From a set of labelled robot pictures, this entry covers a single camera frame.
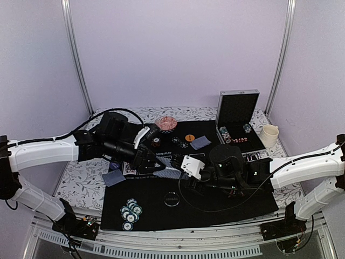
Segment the red poker chip stack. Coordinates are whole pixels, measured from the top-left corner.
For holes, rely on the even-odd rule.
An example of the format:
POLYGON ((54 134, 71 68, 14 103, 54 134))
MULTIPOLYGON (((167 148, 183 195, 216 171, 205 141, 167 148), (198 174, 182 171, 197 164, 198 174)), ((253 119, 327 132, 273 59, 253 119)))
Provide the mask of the red poker chip stack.
POLYGON ((160 138, 154 138, 154 139, 152 140, 152 142, 151 142, 151 145, 152 145, 153 147, 159 147, 160 144, 161 144, 160 138))

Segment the blue playing card deck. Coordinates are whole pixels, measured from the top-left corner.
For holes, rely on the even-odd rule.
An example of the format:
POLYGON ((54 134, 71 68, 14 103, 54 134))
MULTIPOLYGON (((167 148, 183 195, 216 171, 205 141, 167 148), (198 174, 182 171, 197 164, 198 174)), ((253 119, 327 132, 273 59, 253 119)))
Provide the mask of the blue playing card deck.
POLYGON ((183 156, 174 155, 171 158, 168 157, 158 157, 158 160, 165 165, 165 169, 153 172, 154 176, 166 179, 187 179, 187 175, 181 170, 181 164, 183 161, 183 156))

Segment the black 100 poker chip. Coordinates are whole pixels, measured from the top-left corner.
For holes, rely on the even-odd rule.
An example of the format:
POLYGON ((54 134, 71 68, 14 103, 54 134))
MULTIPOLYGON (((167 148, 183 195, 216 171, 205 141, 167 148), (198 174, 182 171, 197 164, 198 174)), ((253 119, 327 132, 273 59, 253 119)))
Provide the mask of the black 100 poker chip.
POLYGON ((177 137, 172 138, 171 141, 175 144, 179 144, 181 142, 181 140, 177 137))

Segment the clear dealer button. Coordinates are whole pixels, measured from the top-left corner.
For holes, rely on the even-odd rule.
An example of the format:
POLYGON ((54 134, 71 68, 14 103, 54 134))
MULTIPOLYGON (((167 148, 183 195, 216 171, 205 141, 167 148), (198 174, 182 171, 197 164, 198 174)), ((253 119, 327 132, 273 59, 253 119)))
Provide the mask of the clear dealer button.
POLYGON ((164 196, 163 201, 168 207, 176 207, 180 203, 180 196, 176 192, 168 192, 164 196))

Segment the black poker chip stack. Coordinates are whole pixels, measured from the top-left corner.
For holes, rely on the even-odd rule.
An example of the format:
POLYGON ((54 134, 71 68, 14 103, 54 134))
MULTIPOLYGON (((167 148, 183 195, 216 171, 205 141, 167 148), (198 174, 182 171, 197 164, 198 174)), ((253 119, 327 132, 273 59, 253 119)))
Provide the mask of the black poker chip stack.
POLYGON ((181 148, 188 148, 188 144, 186 142, 180 143, 181 148))

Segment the dealt blue card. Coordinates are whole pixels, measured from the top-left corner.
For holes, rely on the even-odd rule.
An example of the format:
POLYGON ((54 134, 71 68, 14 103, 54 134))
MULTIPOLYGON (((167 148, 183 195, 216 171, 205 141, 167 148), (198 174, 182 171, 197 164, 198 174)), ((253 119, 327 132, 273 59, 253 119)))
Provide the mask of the dealt blue card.
POLYGON ((208 140, 206 136, 199 137, 190 143, 194 150, 199 150, 205 146, 208 146, 209 144, 211 144, 211 141, 208 140))
POLYGON ((111 171, 107 174, 103 174, 102 178, 106 187, 111 187, 126 180, 120 171, 111 171))

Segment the orange big blind button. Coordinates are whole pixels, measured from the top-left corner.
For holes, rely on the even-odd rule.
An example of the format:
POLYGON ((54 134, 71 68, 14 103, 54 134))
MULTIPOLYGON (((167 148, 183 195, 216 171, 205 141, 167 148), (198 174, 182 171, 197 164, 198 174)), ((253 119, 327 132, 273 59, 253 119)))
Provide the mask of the orange big blind button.
POLYGON ((195 140, 195 136, 192 135, 192 134, 188 134, 185 136, 185 140, 188 141, 188 142, 192 142, 195 140))

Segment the blue green chip stack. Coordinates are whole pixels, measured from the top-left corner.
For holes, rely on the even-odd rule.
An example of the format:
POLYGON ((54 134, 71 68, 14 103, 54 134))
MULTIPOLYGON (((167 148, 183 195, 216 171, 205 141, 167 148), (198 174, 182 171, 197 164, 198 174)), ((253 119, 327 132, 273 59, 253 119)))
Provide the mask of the blue green chip stack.
POLYGON ((131 198, 126 201, 125 206, 121 207, 120 213, 125 221, 134 223, 139 220, 140 215, 143 213, 143 209, 134 198, 131 198))

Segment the blue white poker chip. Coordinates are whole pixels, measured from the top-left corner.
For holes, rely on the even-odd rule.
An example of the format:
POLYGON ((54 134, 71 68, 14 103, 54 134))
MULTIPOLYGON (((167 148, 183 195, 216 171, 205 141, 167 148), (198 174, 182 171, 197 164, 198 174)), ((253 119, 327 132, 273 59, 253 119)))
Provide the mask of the blue white poker chip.
POLYGON ((132 231, 133 230, 133 224, 131 222, 126 221, 122 224, 122 229, 124 231, 132 231))

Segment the red black triangle card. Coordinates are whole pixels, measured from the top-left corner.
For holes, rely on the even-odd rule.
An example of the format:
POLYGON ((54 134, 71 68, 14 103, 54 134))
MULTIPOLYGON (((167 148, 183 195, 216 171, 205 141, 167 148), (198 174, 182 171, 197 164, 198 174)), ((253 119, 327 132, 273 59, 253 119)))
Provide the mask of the red black triangle card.
POLYGON ((244 197, 245 194, 241 190, 232 189, 229 191, 228 198, 232 197, 244 197))

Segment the purple small blind button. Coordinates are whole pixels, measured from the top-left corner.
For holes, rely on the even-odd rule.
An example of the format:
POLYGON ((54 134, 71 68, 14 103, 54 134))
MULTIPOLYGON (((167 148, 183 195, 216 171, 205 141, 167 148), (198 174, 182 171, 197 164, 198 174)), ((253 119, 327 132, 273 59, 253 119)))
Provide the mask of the purple small blind button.
POLYGON ((118 169, 120 168, 120 165, 119 165, 118 163, 116 163, 116 162, 111 162, 111 163, 109 164, 109 168, 110 168, 110 170, 112 170, 112 171, 118 170, 118 169))

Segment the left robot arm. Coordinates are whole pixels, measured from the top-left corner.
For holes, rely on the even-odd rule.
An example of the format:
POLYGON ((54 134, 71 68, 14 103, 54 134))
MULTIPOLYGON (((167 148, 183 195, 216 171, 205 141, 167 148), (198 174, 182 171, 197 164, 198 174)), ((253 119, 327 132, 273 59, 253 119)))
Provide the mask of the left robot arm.
POLYGON ((19 172, 35 166, 55 162, 88 161, 112 158, 129 163, 140 173, 165 169, 156 155, 143 142, 159 131, 156 125, 146 126, 127 135, 128 118, 121 108, 108 109, 98 114, 100 122, 89 130, 81 124, 58 137, 10 141, 1 136, 1 200, 19 202, 38 211, 59 224, 68 234, 80 230, 80 222, 70 204, 52 197, 27 182, 19 172))

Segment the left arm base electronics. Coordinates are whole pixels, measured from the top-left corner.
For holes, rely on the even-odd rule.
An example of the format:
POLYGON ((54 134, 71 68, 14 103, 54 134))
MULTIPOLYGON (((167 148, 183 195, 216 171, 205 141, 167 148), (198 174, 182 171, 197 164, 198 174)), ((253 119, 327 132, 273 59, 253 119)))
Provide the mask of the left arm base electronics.
POLYGON ((86 215, 83 219, 77 219, 72 207, 64 199, 59 199, 65 214, 58 221, 53 222, 52 230, 67 235, 68 237, 80 237, 95 241, 99 231, 99 224, 95 217, 86 215))

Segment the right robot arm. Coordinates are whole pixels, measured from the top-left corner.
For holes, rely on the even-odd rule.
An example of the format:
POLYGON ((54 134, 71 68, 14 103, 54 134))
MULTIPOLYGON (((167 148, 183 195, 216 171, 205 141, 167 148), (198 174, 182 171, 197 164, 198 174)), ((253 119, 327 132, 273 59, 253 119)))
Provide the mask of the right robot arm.
POLYGON ((337 136, 334 144, 315 152, 288 158, 276 158, 270 162, 270 172, 256 192, 269 182, 273 189, 296 182, 324 178, 302 199, 285 208, 285 217, 279 223, 279 231, 290 235, 314 213, 328 205, 333 198, 344 193, 344 135, 337 136))

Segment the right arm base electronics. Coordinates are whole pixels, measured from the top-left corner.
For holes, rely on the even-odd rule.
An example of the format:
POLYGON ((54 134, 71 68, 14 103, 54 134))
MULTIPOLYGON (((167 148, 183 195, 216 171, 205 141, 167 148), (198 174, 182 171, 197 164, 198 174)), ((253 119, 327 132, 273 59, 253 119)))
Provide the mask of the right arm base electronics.
POLYGON ((306 230, 306 221, 287 216, 282 220, 260 225, 264 241, 276 240, 278 249, 284 254, 295 253, 300 248, 306 230))

